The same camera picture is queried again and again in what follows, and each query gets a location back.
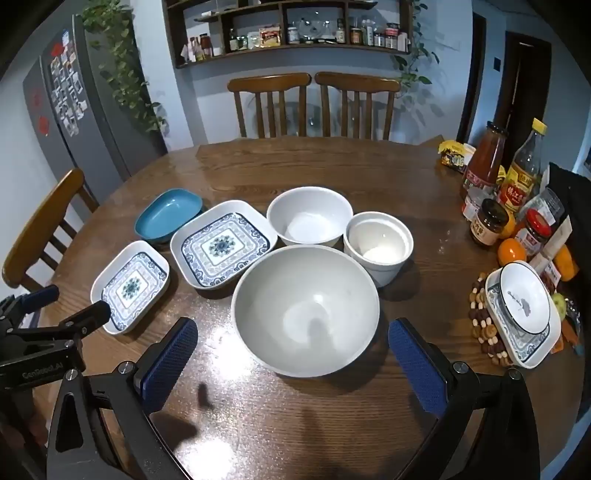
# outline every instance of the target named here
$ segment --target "sauce jar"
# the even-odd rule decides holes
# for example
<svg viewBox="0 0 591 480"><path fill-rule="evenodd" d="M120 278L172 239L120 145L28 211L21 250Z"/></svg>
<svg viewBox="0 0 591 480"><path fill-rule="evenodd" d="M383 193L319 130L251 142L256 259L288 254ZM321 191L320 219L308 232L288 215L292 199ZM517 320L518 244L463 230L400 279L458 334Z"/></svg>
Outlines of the sauce jar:
<svg viewBox="0 0 591 480"><path fill-rule="evenodd" d="M470 224L470 233L478 245L489 247L496 242L508 222L509 214L499 203L490 198L484 199Z"/></svg>
<svg viewBox="0 0 591 480"><path fill-rule="evenodd" d="M515 228L514 238L527 252L527 257L531 258L540 250L552 235L552 229L537 210L530 208L525 213L525 217Z"/></svg>

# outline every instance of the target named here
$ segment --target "large white bowl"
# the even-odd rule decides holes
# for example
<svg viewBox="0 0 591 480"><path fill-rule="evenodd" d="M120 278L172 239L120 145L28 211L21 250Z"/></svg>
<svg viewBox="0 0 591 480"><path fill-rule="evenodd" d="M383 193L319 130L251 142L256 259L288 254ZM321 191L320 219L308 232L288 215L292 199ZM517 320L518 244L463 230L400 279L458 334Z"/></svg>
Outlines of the large white bowl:
<svg viewBox="0 0 591 480"><path fill-rule="evenodd" d="M293 245L244 274L231 315L260 364L290 377L319 377L367 348L378 326L379 298L351 257L321 245Z"/></svg>
<svg viewBox="0 0 591 480"><path fill-rule="evenodd" d="M347 199L322 187L287 190L267 209L267 220L286 245L332 247L352 218L353 209Z"/></svg>

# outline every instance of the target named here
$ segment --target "glass bottle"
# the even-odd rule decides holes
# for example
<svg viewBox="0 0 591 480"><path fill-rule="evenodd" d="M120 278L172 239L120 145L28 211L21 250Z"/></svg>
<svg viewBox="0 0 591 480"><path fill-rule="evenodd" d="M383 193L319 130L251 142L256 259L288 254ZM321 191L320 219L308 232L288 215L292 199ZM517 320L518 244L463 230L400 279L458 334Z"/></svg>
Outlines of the glass bottle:
<svg viewBox="0 0 591 480"><path fill-rule="evenodd" d="M486 124L486 132L464 172L460 187L460 196L463 199L470 187L478 187L487 193L493 191L503 159L505 138L504 129L492 122Z"/></svg>
<svg viewBox="0 0 591 480"><path fill-rule="evenodd" d="M547 127L537 118L531 126L530 136L513 156L513 162L499 190L498 202L506 209L516 212L527 201L540 172L542 140Z"/></svg>

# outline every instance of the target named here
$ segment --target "wall shelf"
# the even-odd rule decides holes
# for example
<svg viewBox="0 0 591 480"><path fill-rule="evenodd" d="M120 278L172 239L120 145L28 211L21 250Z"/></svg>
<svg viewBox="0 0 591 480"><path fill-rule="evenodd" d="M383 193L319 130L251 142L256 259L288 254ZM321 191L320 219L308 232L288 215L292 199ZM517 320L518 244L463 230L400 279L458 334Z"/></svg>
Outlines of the wall shelf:
<svg viewBox="0 0 591 480"><path fill-rule="evenodd" d="M222 12L215 13L209 17L195 18L196 22L220 22L222 32L222 44L224 51L228 53L212 57L202 61L186 63L181 56L184 45L188 42L187 30L185 26L184 11L187 8L205 3L208 0L180 0L175 3L174 0L163 0L164 16L167 23L168 43L171 54L174 58L176 68L185 68L203 63L209 63L220 59L226 59L237 55L248 53L257 53L261 51L281 50L285 48L351 48L361 50L372 50L389 54L405 55L406 52L393 50L383 47L371 47L365 45L352 45L349 35L345 35L344 44L288 44L287 43L287 12L289 9L305 7L332 7L342 10L341 17L345 20L345 32L349 32L349 10L370 10L377 5L376 1L363 0L283 0L264 2L258 5L248 5L248 0L237 0L237 7ZM407 0L398 0L400 5L400 29L401 31L411 32L413 29L413 4ZM233 19L243 15L249 15L256 12L276 11L278 14L277 24L281 29L281 45L276 47L255 48L252 50L230 51L230 30L233 28Z"/></svg>

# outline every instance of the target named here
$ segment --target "bolt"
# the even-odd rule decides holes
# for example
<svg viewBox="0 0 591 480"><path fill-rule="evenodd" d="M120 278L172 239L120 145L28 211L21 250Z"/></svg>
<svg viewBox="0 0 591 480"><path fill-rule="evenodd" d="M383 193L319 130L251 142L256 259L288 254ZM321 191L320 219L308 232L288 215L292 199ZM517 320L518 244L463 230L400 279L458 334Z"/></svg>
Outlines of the bolt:
<svg viewBox="0 0 591 480"><path fill-rule="evenodd" d="M468 373L468 366L464 362L455 362L453 369L459 374Z"/></svg>
<svg viewBox="0 0 591 480"><path fill-rule="evenodd" d="M513 379L513 380L521 380L521 372L515 368L510 368L509 369L509 376Z"/></svg>
<svg viewBox="0 0 591 480"><path fill-rule="evenodd" d="M72 368L66 372L66 380L74 380L78 376L78 370Z"/></svg>
<svg viewBox="0 0 591 480"><path fill-rule="evenodd" d="M117 366L117 370L119 371L120 374L126 374L131 372L134 369L135 364L133 362L130 362L129 360L125 361L125 362L121 362L118 366Z"/></svg>

